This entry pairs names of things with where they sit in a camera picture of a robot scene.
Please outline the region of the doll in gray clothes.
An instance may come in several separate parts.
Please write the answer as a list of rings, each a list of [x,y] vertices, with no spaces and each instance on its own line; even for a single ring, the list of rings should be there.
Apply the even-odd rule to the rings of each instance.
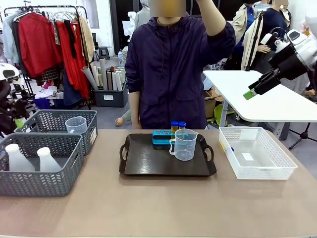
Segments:
[[[130,120],[131,120],[131,111],[129,109],[121,117],[115,120],[115,126],[122,126],[125,121],[130,121]]]

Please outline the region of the large clear measuring cup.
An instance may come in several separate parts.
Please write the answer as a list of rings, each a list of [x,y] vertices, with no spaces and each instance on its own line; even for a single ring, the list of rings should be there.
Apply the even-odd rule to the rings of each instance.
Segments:
[[[175,132],[174,138],[169,140],[170,155],[180,161],[190,161],[194,157],[198,133],[190,129],[179,129]]]

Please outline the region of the red dress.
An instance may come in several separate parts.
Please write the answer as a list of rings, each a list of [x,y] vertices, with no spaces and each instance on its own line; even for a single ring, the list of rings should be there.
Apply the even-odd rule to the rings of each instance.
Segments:
[[[77,52],[77,56],[75,59],[72,57],[71,54],[69,36],[64,21],[58,21],[56,23],[59,32],[63,62],[65,64],[69,83],[76,91],[80,92],[83,98],[88,99],[90,93],[89,82],[86,75],[82,71],[83,67],[86,66],[86,61],[83,56],[81,31],[79,28],[79,24],[72,22],[70,23],[76,38],[75,49]]]

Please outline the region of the mannequin in navy top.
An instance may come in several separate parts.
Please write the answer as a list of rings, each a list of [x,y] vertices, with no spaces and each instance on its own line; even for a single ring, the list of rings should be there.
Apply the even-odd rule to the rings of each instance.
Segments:
[[[270,33],[271,30],[276,27],[283,29],[277,29],[278,38],[284,38],[288,27],[284,15],[280,11],[280,7],[288,6],[289,0],[270,0],[269,2],[270,7],[264,12],[263,16],[263,27],[260,40],[262,40],[266,34]],[[267,45],[259,42],[251,70],[258,71],[262,74],[269,71],[271,69],[271,65],[268,63],[268,60],[275,54],[275,51],[276,45],[274,43]]]

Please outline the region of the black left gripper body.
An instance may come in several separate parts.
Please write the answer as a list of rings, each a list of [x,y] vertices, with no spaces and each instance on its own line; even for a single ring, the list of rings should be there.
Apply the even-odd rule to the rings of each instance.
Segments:
[[[28,118],[29,112],[27,111],[28,103],[22,99],[2,99],[0,100],[0,113],[10,116],[14,119]]]

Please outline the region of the large gray woven-pattern basket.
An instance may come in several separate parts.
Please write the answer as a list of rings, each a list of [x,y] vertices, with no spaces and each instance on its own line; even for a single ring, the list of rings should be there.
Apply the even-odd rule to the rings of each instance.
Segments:
[[[0,196],[61,197],[72,190],[84,165],[79,134],[13,133],[0,140]],[[34,166],[33,172],[12,172],[5,147],[17,144],[20,152]],[[48,147],[60,165],[58,172],[42,172],[37,151]]]

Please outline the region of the mannequin in beige coat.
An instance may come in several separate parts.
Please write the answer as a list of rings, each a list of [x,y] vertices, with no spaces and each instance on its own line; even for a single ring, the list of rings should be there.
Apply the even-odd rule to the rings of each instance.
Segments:
[[[246,0],[233,18],[232,26],[235,30],[236,36],[235,48],[240,48],[242,46],[245,32],[256,19],[254,14],[254,4],[255,3],[251,3],[249,0]]]

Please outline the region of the slanted gray paper roll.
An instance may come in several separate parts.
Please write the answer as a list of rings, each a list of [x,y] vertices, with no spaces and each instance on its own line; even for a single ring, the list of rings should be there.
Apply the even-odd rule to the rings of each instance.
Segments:
[[[88,81],[90,82],[92,88],[94,90],[98,90],[98,86],[96,84],[96,81],[92,75],[92,72],[90,70],[90,68],[88,66],[84,66],[83,69],[82,69],[83,73],[86,75]]]

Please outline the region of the beige garment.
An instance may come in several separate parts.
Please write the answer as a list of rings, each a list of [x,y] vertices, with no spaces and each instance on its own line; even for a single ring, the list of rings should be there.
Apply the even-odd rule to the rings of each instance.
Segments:
[[[84,51],[86,55],[86,59],[88,62],[93,60],[93,53],[95,51],[95,45],[93,40],[93,35],[90,29],[90,25],[86,21],[86,19],[79,15],[79,23],[81,27],[81,34],[84,42]]]

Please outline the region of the dark brown plastic tray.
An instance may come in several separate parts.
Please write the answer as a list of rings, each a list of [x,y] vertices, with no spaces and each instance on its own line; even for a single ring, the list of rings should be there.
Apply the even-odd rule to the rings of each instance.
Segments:
[[[151,134],[129,134],[121,146],[119,172],[126,176],[210,177],[217,173],[214,153],[199,134],[194,157],[180,161],[169,153],[169,147],[155,147]]]

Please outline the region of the person in purple jacket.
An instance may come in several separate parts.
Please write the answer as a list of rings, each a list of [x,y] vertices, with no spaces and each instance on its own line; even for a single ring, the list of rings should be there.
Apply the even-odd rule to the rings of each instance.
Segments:
[[[171,26],[156,18],[138,27],[128,46],[127,88],[140,94],[143,129],[168,129],[184,121],[188,129],[207,125],[202,73],[235,47],[231,24],[209,36],[202,19],[185,16]]]

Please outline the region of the red jacket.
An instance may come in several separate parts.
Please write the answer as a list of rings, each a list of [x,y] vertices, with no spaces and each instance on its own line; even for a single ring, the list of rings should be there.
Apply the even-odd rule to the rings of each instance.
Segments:
[[[31,12],[20,18],[18,36],[21,59],[29,76],[40,76],[63,62],[53,24],[42,15]]]

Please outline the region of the dark gray storage bin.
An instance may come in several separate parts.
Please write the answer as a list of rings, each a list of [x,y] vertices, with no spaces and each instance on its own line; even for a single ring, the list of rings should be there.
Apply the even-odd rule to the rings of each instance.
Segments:
[[[122,90],[93,90],[96,106],[123,108],[128,101],[128,90],[123,84]]]

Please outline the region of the cardboard box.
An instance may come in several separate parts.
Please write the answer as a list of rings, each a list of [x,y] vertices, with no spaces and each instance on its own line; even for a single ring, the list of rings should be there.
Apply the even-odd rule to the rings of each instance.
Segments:
[[[216,100],[213,97],[205,97],[205,112],[206,118],[214,118],[214,109],[215,109]]]

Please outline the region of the tall gray paper roll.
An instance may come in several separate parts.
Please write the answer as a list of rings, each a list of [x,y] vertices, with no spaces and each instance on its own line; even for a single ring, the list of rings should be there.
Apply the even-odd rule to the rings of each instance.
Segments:
[[[99,62],[100,62],[101,73],[102,73],[103,90],[108,90],[108,87],[107,87],[106,60],[105,59],[100,59]]]

